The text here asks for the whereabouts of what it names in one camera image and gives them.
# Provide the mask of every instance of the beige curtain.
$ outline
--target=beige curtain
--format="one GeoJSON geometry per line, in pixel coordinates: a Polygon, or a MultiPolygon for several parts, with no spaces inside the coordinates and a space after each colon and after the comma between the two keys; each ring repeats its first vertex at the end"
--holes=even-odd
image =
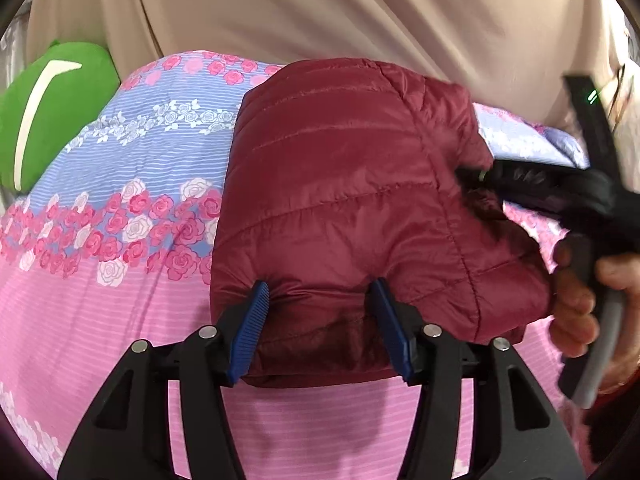
{"type": "Polygon", "coordinates": [[[623,22],[614,0],[34,0],[28,53],[93,41],[122,77],[195,49],[276,63],[364,56],[567,128],[561,74],[610,80],[627,56],[623,22]]]}

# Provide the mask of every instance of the blue gripper pad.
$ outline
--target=blue gripper pad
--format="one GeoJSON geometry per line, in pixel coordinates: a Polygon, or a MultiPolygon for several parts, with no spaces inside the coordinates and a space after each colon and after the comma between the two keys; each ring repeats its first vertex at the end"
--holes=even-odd
{"type": "Polygon", "coordinates": [[[269,287],[265,282],[255,283],[244,306],[244,312],[244,319],[229,345],[229,367],[226,376],[231,384],[236,384],[240,377],[249,371],[254,358],[255,348],[269,312],[269,287]]]}
{"type": "Polygon", "coordinates": [[[396,314],[396,300],[383,280],[375,280],[369,285],[369,301],[378,322],[378,329],[382,333],[389,360],[396,373],[407,382],[414,374],[411,343],[396,314]]]}

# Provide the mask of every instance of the human hand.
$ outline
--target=human hand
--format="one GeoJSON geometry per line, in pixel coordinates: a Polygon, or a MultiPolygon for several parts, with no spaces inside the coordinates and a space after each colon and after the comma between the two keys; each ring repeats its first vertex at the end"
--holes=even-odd
{"type": "MultiPolygon", "coordinates": [[[[571,250],[565,241],[556,245],[554,272],[556,302],[549,326],[552,343],[567,357],[580,357],[598,337],[598,321],[591,314],[594,293],[569,268],[571,250]]],[[[640,364],[640,254],[602,258],[596,263],[599,282],[627,296],[625,318],[618,346],[609,363],[600,390],[606,392],[627,382],[640,364]]]]}

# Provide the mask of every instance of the folded maroon jacket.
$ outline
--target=folded maroon jacket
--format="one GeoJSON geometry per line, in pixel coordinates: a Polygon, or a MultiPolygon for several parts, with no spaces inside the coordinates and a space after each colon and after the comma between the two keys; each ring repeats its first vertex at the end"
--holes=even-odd
{"type": "Polygon", "coordinates": [[[395,375],[368,283],[457,338],[486,342],[547,314],[537,243],[454,170],[491,165],[468,92],[364,59],[302,61],[242,102],[211,267],[211,312],[265,280],[271,309],[249,383],[395,375]]]}

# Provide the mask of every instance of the green leaf-shaped pillow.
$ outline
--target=green leaf-shaped pillow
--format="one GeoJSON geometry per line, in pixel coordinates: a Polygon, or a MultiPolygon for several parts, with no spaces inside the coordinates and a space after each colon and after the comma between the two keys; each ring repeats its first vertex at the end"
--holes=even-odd
{"type": "Polygon", "coordinates": [[[54,42],[0,96],[0,186],[28,193],[119,85],[101,46],[54,42]]]}

